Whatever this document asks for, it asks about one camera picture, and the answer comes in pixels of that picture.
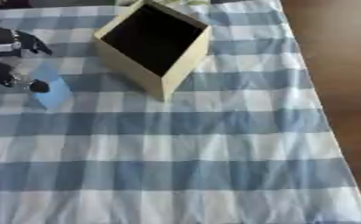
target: robotic arm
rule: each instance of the robotic arm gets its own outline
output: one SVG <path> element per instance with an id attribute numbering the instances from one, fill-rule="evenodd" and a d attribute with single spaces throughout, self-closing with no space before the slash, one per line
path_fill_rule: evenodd
<path id="1" fill-rule="evenodd" d="M 0 27 L 0 57 L 22 57 L 23 50 L 32 53 L 39 51 L 52 55 L 52 51 L 43 41 L 23 31 L 14 31 Z"/>
<path id="2" fill-rule="evenodd" d="M 29 50 L 32 53 L 43 52 L 52 55 L 49 49 L 40 39 L 23 31 L 13 31 L 0 28 L 0 57 L 22 57 L 22 51 Z M 0 62 L 0 85 L 13 88 L 15 84 L 24 82 L 11 73 L 12 67 Z M 47 83 L 41 80 L 32 80 L 25 83 L 32 92 L 46 93 L 49 91 Z"/>

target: tablecloth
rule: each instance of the tablecloth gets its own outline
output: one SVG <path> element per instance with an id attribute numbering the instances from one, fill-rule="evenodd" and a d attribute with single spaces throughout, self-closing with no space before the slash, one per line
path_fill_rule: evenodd
<path id="1" fill-rule="evenodd" d="M 361 223 L 361 195 L 278 0 L 195 6 L 209 55 L 166 103 L 92 33 L 122 8 L 0 10 L 55 52 L 72 100 L 0 87 L 0 223 Z"/>

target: cardboard box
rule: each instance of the cardboard box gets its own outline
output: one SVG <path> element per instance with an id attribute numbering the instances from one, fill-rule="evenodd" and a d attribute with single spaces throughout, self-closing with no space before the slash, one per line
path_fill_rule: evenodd
<path id="1" fill-rule="evenodd" d="M 94 34 L 101 59 L 164 101 L 207 54 L 211 27 L 140 0 Z"/>

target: open box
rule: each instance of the open box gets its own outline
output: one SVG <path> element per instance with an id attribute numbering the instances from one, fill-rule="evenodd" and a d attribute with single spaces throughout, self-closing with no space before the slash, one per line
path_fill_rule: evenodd
<path id="1" fill-rule="evenodd" d="M 94 34 L 98 54 L 164 101 L 207 54 L 211 27 L 150 0 L 140 0 Z"/>

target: blue checkered tablecloth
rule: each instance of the blue checkered tablecloth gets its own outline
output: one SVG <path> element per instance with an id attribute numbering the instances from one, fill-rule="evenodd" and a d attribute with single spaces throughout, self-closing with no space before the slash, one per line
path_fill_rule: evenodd
<path id="1" fill-rule="evenodd" d="M 45 111 L 0 87 L 0 224 L 361 223 L 278 0 L 184 8 L 211 49 L 166 103 L 97 57 L 93 32 L 122 9 L 0 10 L 55 52 L 19 69 L 52 64 L 73 91 Z"/>

